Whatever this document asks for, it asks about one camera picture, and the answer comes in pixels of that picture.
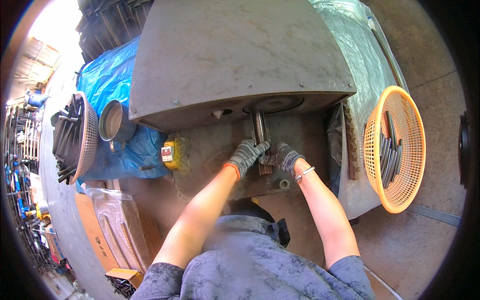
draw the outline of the bracelet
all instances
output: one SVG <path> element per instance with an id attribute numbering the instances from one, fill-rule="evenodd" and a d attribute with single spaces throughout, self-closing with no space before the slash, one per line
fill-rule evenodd
<path id="1" fill-rule="evenodd" d="M 308 172 L 313 171 L 313 170 L 315 170 L 315 167 L 312 166 L 312 167 L 306 169 L 305 171 L 303 171 L 302 175 L 307 175 Z M 301 175 L 297 175 L 295 177 L 295 182 L 298 182 L 300 179 L 301 179 Z"/>

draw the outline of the worker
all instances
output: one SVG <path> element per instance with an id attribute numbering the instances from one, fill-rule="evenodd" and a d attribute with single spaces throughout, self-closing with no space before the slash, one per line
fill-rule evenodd
<path id="1" fill-rule="evenodd" d="M 240 143 L 185 207 L 131 299 L 374 298 L 338 199 L 303 155 L 286 143 L 263 155 L 269 147 L 269 142 Z M 326 270 L 285 250 L 279 224 L 268 213 L 262 218 L 250 209 L 219 217 L 233 185 L 257 159 L 298 177 L 322 238 Z"/>

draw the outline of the blue tarp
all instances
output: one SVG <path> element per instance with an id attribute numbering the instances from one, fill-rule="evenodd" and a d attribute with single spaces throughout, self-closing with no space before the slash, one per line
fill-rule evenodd
<path id="1" fill-rule="evenodd" d="M 84 67 L 77 86 L 83 91 L 98 117 L 105 105 L 117 99 L 129 103 L 133 64 L 137 53 L 137 37 L 123 46 L 109 50 Z M 118 179 L 126 177 L 155 178 L 169 170 L 159 159 L 158 151 L 166 136 L 144 126 L 137 130 L 125 144 L 123 151 L 111 152 L 108 142 L 98 137 L 98 147 L 91 168 L 79 177 L 80 183 L 91 179 Z M 154 169 L 139 171 L 139 166 Z"/>

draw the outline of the orange glove cuff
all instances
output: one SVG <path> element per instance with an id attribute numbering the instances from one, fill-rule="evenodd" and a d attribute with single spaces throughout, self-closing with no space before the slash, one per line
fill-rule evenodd
<path id="1" fill-rule="evenodd" d="M 224 165 L 223 165 L 223 168 L 225 168 L 225 166 L 231 166 L 231 167 L 235 168 L 235 171 L 236 171 L 236 173 L 237 173 L 237 181 L 239 181 L 239 180 L 240 180 L 239 168 L 238 168 L 236 165 L 231 164 L 231 163 L 226 163 L 226 164 L 224 164 Z"/>

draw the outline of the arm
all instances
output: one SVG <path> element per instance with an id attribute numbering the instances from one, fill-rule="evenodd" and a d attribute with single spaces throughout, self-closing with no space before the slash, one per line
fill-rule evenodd
<path id="1" fill-rule="evenodd" d="M 257 157 L 269 147 L 269 142 L 257 146 L 253 140 L 240 143 L 220 173 L 188 203 L 165 238 L 153 264 L 169 263 L 185 269 L 200 254 L 233 184 L 245 175 Z"/>
<path id="2" fill-rule="evenodd" d="M 303 158 L 299 158 L 293 167 L 296 174 L 301 174 L 308 168 L 310 165 Z M 298 184 L 322 238 L 327 270 L 346 256 L 360 256 L 355 235 L 342 205 L 317 173 L 311 171 L 302 175 Z"/>
<path id="3" fill-rule="evenodd" d="M 290 172 L 293 177 L 310 167 L 305 157 L 286 143 L 273 145 L 271 153 L 271 156 L 260 157 L 260 162 Z M 341 258 L 360 255 L 352 228 L 340 202 L 320 180 L 317 173 L 311 171 L 302 175 L 298 184 L 322 238 L 327 269 Z"/>

